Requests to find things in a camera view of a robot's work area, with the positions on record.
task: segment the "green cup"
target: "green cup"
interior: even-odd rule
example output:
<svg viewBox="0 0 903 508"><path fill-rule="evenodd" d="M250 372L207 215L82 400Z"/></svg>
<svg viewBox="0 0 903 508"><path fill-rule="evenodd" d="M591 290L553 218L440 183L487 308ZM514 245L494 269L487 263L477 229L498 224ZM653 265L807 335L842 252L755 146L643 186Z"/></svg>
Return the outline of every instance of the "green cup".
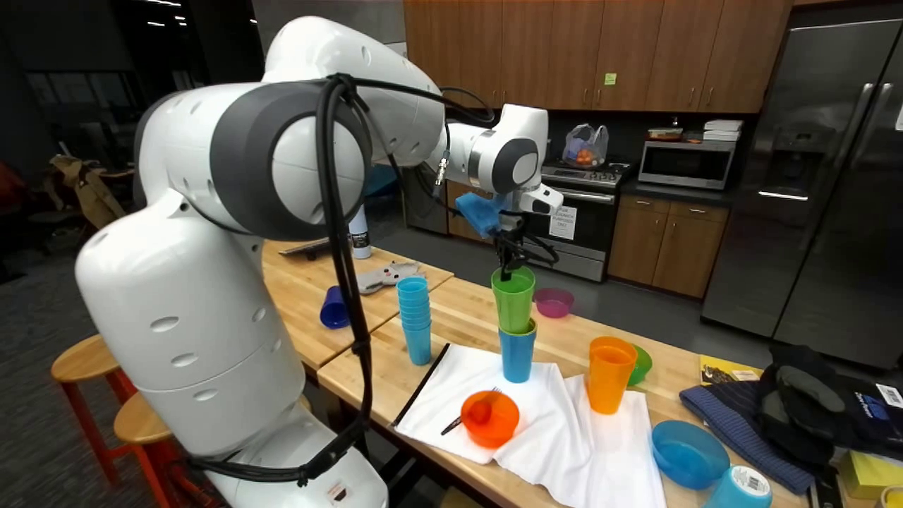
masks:
<svg viewBox="0 0 903 508"><path fill-rule="evenodd" d="M509 279L504 270L492 273L492 293L498 297L501 331L525 332L530 331L536 273L530 269L514 269Z"/></svg>

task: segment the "microwave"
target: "microwave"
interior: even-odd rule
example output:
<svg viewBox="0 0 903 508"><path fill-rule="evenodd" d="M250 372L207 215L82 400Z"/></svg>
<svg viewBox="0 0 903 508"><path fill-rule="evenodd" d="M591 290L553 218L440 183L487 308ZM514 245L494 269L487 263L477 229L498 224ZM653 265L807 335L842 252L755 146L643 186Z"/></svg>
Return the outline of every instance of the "microwave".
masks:
<svg viewBox="0 0 903 508"><path fill-rule="evenodd" d="M638 180L689 189L727 189L734 146L734 141L646 141Z"/></svg>

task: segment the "wooden stool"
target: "wooden stool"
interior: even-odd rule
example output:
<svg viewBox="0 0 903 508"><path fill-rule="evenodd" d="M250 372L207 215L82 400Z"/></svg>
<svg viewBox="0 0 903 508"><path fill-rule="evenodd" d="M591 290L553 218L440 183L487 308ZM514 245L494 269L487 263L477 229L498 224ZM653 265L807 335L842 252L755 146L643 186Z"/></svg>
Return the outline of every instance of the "wooden stool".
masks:
<svg viewBox="0 0 903 508"><path fill-rule="evenodd" d="M126 458L128 450L107 447L107 441L96 428L96 417L90 416L80 385L106 379L113 388L120 404L126 404L135 392L135 388L120 371L116 359L111 356L107 344L100 335L89 335L80 344L69 347L63 356L58 356L51 376L63 388L72 410L76 413L82 434L90 444L90 451L103 465L107 482L116 486L120 478L116 478L113 459Z"/></svg>
<svg viewBox="0 0 903 508"><path fill-rule="evenodd" d="M141 474L162 508L186 506L182 493L189 496L189 506L217 506L214 489L186 474L183 451L141 392L116 413L113 434L135 451Z"/></svg>

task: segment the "wooden table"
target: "wooden table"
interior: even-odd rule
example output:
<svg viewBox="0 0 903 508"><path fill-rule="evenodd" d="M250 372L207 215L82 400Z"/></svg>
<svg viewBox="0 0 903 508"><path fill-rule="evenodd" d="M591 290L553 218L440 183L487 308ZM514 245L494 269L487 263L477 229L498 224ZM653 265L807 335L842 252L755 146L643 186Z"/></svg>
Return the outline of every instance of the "wooden table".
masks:
<svg viewBox="0 0 903 508"><path fill-rule="evenodd" d="M444 344L467 344L484 351L498 347L498 316L494 316L494 297L484 286L471 286L463 279L450 279L439 290L432 290L432 313L435 313L435 332L432 347L440 354ZM557 362L564 376L581 376L587 371L587 347L595 335L619 335L633 344L641 344L656 359L656 371L641 385L649 397L649 417L653 424L677 417L696 421L693 413L681 404L681 389L701 385L697 354L677 351L673 344L660 344L636 332L625 332L619 328L608 328L591 320L567 316L567 320L546 320L536 316L536 359ZM416 368L404 351L404 331L401 320L389 320L374 332L374 417L377 424L394 428L394 421L413 397L416 388L425 382L430 368ZM363 372L358 359L347 351L324 364L319 372L319 385L336 392L340 397L358 404L363 397ZM463 459L457 455L425 447L409 441L418 451L430 459L440 462L446 472L457 474L463 482L484 492L488 499L501 506L557 506L552 493L539 486L509 474L501 465L481 465ZM776 508L784 506L807 506L803 496L776 489ZM674 486L663 478L667 502L673 508L697 508L703 506L701 493Z"/></svg>
<svg viewBox="0 0 903 508"><path fill-rule="evenodd" d="M334 356L347 351L353 344L353 331L332 331L319 323L319 308L324 303L324 293L336 282L336 269L332 253L308 256L308 253L289 253L298 244L265 244L264 245L264 279L265 287L284 316L285 332L298 351L298 356L306 362L306 368L319 371ZM374 256L357 259L357 273L380 270L399 263L416 263L409 256L374 249ZM444 286L451 279L451 270L416 263L420 273L427 276L430 287ZM396 290L380 290L374 297L363 297L367 328L377 331L388 320L399 313Z"/></svg>

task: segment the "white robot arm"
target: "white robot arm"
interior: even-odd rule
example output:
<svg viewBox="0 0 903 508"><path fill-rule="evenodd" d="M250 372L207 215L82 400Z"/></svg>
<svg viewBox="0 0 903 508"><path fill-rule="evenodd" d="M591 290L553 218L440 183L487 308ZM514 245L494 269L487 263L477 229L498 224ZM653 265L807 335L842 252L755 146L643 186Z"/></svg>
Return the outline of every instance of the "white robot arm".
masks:
<svg viewBox="0 0 903 508"><path fill-rule="evenodd" d="M319 124L332 88L346 94L334 124ZM327 218L353 218L364 169L388 159L446 160L450 177L521 211L557 208L563 194L539 183L546 141L549 112L535 108L507 108L498 126L446 129L425 70L364 35L302 18L275 39L264 81L176 94L145 115L151 207L86 244L76 282L113 356L192 458L298 468L334 434L298 406L306 376L261 276L261 238L336 234ZM210 478L233 506L388 499L358 451L302 489L265 474Z"/></svg>

